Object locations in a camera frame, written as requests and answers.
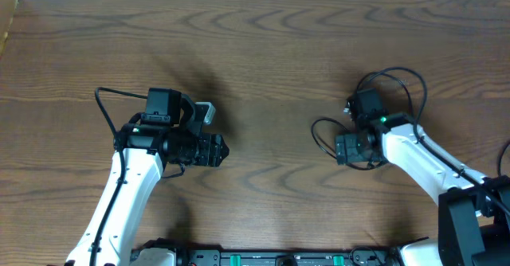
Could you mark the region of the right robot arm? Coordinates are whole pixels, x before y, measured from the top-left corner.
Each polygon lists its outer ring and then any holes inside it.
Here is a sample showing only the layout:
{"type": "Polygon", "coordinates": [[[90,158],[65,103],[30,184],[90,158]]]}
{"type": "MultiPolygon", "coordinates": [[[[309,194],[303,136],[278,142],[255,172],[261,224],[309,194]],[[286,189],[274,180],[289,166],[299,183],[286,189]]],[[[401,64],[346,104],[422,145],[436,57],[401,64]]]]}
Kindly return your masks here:
{"type": "Polygon", "coordinates": [[[404,170],[438,207],[437,239],[398,246],[389,265],[507,265],[509,178],[490,178],[455,159],[406,113],[390,114],[369,88],[347,99],[353,133],[335,139],[340,165],[391,163],[404,170]]]}

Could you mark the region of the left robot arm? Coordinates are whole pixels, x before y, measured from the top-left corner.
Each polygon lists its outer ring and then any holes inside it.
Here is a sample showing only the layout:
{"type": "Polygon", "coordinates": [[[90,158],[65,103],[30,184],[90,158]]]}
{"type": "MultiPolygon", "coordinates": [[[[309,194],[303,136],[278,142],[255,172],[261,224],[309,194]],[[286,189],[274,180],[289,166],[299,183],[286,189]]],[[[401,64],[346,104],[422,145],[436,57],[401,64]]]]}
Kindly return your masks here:
{"type": "Polygon", "coordinates": [[[167,165],[218,167],[230,150],[219,134],[205,133],[216,109],[210,102],[194,102],[169,88],[150,88],[146,107],[113,134],[114,154],[108,181],[92,219],[67,265],[188,265],[185,249],[154,241],[133,248],[143,212],[155,185],[168,176],[167,165]]]}

